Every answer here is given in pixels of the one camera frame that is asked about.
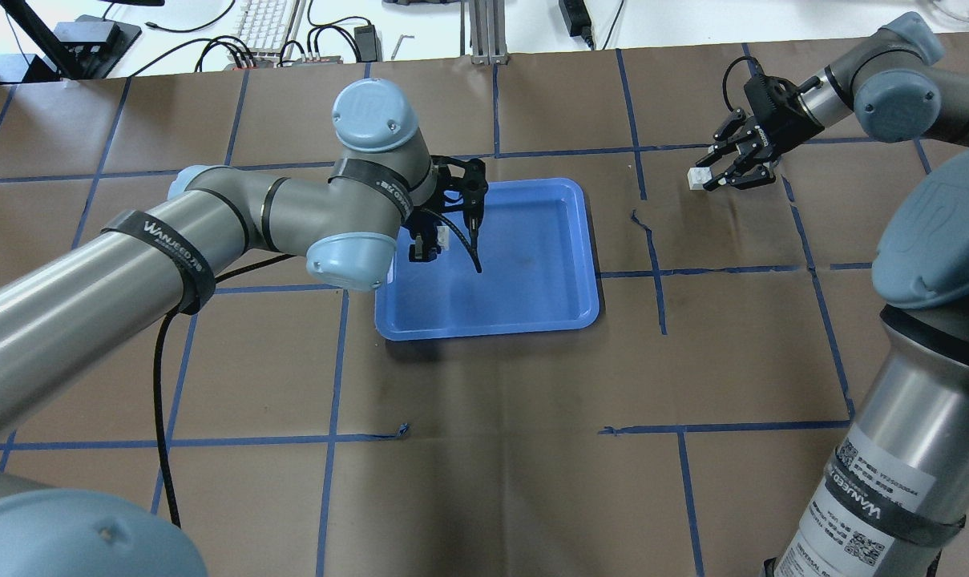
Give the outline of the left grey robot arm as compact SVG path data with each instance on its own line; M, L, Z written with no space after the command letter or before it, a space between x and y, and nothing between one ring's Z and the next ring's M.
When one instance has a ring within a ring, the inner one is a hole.
M591 282L604 310L582 331L389 342L374 298L340 288L278 291L243 281L260 223L198 191L198 216L151 209L150 230L102 233L96 265L71 271L70 305L45 304L60 357L127 321L123 351L89 377L92 427L151 418L155 327L180 301L208 299L164 334L158 409L172 438L183 528L151 504L154 439L16 450L0 482L25 472L76 482L172 537L147 545L156 575L701 576L687 439L678 425L598 434L606 403L622 417L667 402L656 373L666 344L645 298L649 273L605 269L589 213Z

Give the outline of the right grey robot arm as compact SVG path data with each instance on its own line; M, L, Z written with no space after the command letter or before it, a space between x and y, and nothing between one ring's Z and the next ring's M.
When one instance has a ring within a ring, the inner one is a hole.
M854 115L883 143L933 139L962 152L902 202L871 266L890 353L831 450L789 546L763 576L924 576L969 508L969 75L918 12L796 84L756 69L692 189L771 184L778 160Z

